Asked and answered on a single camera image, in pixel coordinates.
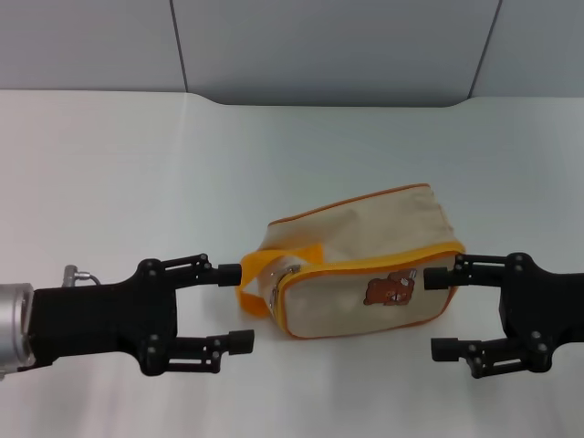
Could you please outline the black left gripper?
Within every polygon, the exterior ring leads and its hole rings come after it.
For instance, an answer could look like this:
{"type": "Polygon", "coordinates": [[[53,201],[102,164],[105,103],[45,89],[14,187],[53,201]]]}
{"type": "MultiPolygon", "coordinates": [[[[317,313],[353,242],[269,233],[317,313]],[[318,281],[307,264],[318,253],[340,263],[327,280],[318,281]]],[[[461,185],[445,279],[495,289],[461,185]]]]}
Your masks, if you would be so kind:
{"type": "Polygon", "coordinates": [[[147,376],[216,374],[224,354],[253,352],[255,332],[176,337],[176,294],[169,284],[236,287],[241,281],[239,264],[213,266],[207,254],[199,254],[146,259],[130,278],[116,284],[38,289],[29,323],[33,367],[47,367],[65,357],[122,352],[138,361],[147,376]]]}

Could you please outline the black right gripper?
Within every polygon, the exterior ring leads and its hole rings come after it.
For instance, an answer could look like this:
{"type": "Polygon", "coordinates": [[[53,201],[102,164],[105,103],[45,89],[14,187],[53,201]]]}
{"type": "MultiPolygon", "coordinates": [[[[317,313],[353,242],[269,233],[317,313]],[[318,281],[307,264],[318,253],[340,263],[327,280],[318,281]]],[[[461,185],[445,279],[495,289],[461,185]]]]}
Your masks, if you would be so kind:
{"type": "Polygon", "coordinates": [[[555,350],[583,340],[583,275],[555,274],[530,255],[457,255],[454,266],[423,270],[425,290],[501,287],[499,314],[507,339],[431,339],[436,362],[464,360],[475,379],[551,369],[555,350]]]}

